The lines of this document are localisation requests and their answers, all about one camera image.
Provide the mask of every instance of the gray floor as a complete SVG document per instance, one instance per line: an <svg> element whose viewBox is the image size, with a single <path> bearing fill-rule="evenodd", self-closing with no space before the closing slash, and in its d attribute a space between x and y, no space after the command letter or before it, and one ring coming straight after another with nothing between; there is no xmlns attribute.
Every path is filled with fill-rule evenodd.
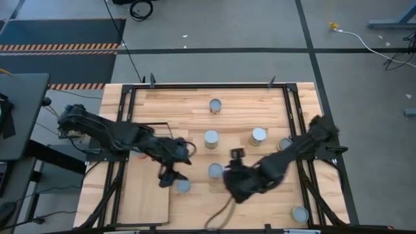
<svg viewBox="0 0 416 234"><path fill-rule="evenodd" d="M406 47L402 37L411 31L375 31L365 25L371 19L395 18L411 2L302 0L315 48L363 47L352 36L329 31L328 20L359 34L371 47L386 47L386 42L390 47ZM0 18L9 17L17 3L2 1ZM306 47L293 0L159 0L154 4L152 17L137 23L129 19L127 6L110 3L114 16L127 18L124 38L130 49ZM103 1L26 0L18 15L19 19L84 17L107 17ZM416 107L415 68L384 71L385 60L373 54L319 54L317 58L335 123L341 129L341 144L350 149L344 159L359 221L416 229L416 120L402 114L403 108ZM308 54L133 55L133 60L141 75L152 72L159 83L269 81L274 75L276 81L315 81ZM127 55L117 56L112 82L137 82ZM102 95L102 91L78 93ZM98 100L56 91L48 96L58 111L73 103L84 103L92 112L99 109ZM57 127L55 117L44 110L38 122ZM44 144L68 144L41 127L35 127L32 137ZM37 215L77 207L77 194L41 198ZM60 215L41 226L22 226L16 233L68 229L72 222L73 215Z"/></svg>

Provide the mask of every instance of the wooden table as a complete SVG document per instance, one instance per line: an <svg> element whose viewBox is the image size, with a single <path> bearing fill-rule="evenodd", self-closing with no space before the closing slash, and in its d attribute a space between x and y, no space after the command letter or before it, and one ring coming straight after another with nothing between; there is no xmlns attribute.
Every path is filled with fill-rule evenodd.
<svg viewBox="0 0 416 234"><path fill-rule="evenodd" d="M308 124L312 117L321 114L313 83L297 83L300 103ZM122 84L105 87L99 115L116 120ZM209 112L209 101L218 98L222 110L218 115ZM292 110L295 110L291 96ZM159 165L147 159L130 156L125 168L122 195L117 222L123 224L168 223L157 229L201 229L206 220L216 213L229 198L221 180L207 175L211 163L227 165L233 148L244 147L244 163L249 165L262 156L276 151L281 138L290 135L286 106L282 89L277 88L187 88L138 90L135 98L133 122L168 122L175 137L181 136L197 146L197 154L191 158L192 166L176 164L175 169L191 181L186 193L170 188L159 188ZM296 132L300 127L295 117ZM166 127L156 128L157 135L168 134ZM267 129L267 139L259 147L248 143L254 127ZM215 149L204 146L204 132L219 132L219 145ZM103 195L108 163L102 162L85 178L74 226L82 224L94 210ZM341 220L348 223L348 215L337 171L321 161L315 162L317 181L322 197ZM315 202L311 200L314 221L318 224ZM109 223L112 200L107 206L106 223ZM302 194L296 163L292 162L284 182L266 194L255 194L243 204L237 205L226 229L306 228L296 223L291 211L302 206ZM222 222L225 214L212 223Z"/></svg>

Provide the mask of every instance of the black metal frame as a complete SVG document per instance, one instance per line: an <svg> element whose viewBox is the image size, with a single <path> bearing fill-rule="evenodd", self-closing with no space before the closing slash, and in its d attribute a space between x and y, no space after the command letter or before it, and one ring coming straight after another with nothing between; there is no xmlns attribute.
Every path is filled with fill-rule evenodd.
<svg viewBox="0 0 416 234"><path fill-rule="evenodd" d="M124 105L125 105L125 98L128 92L131 93L130 95L130 102L129 102L129 108L128 108L128 112L127 112L127 121L131 122L132 121L132 117L133 117L133 111L134 111L134 105L135 105L135 97L136 97L136 92L137 90L140 89L170 89L170 88L174 88L174 89L188 89L188 88L281 88L283 91L283 96L285 99L285 105L286 105L286 111L287 111L287 117L288 117L288 121L289 121L289 128L291 131L291 136L295 137L296 136L296 127L295 127L295 123L294 123L294 118L293 118L293 112L292 112L292 107L291 107L291 101L290 101L290 97L289 97L289 92L292 92L293 97L294 97L294 104L296 106L296 113L298 115L298 121L300 124L300 130L301 130L301 134L306 133L306 125L304 122L304 117L303 117L303 112L302 112L302 107L300 104L300 98L298 95L298 89L297 89L297 85L296 83L273 83L272 85L270 85L270 83L224 83L224 84L218 84L218 83L213 83L213 84L209 84L209 83L203 83L203 84L198 84L198 83L190 83L190 84L125 84L122 87L122 95L120 97L120 104L119 104L119 108L118 108L118 115L117 115L117 121L121 121L122 120L122 115L123 115L123 111L124 111ZM317 191L319 191L318 188L318 183L317 183L317 177L316 177L316 173L315 173L315 167L313 165L313 161L308 161L308 169L309 169L309 176L311 178L311 182L313 184L313 186L316 188ZM304 171L304 166L303 166L303 162L301 160L296 161L296 165L298 168L298 174L300 176L300 171L303 170ZM125 168L125 162L120 162L119 165L124 174L124 168ZM109 163L109 168L107 170L107 176L106 176L106 181L105 181L105 188L104 188L104 193L108 190L108 188L110 187L111 184L111 180L112 180L112 173L113 173L113 169L114 168L114 163L110 162ZM301 191L302 191L302 199L303 199L303 203L304 203L304 207L307 209L308 213L309 213L309 220L308 220L308 226L314 226L313 223L313 217L311 215L311 205L310 205L310 200L309 200L309 196L307 193L307 189L306 186L302 183L302 181L300 180L300 186L301 186ZM151 227L153 228L153 230L155 229L155 227L157 226L162 226L165 224L118 224L117 223L117 216L118 216L118 209L119 209L119 205L120 205L120 194L121 194L121 189L122 189L122 183L120 183L119 187L116 189L115 192L115 197L114 197L114 204L112 207L112 216L111 216L111 221L110 224L107 225L107 227L112 227L112 228L126 228L126 227ZM325 225L325 216L324 213L322 212L322 209L320 208L320 206L317 204L317 209L318 209L318 217L319 217L319 223L321 225ZM105 213L106 213L106 209L103 210L100 218L99 218L99 222L98 222L98 227L103 227L104 222L105 222ZM190 230L158 230L158 233L187 233L187 232L198 232L198 230L195 229L190 229ZM270 232L283 232L283 229L271 229L269 224L265 224L265 228L264 229L226 229L226 230L220 230L221 233L270 233Z"/></svg>

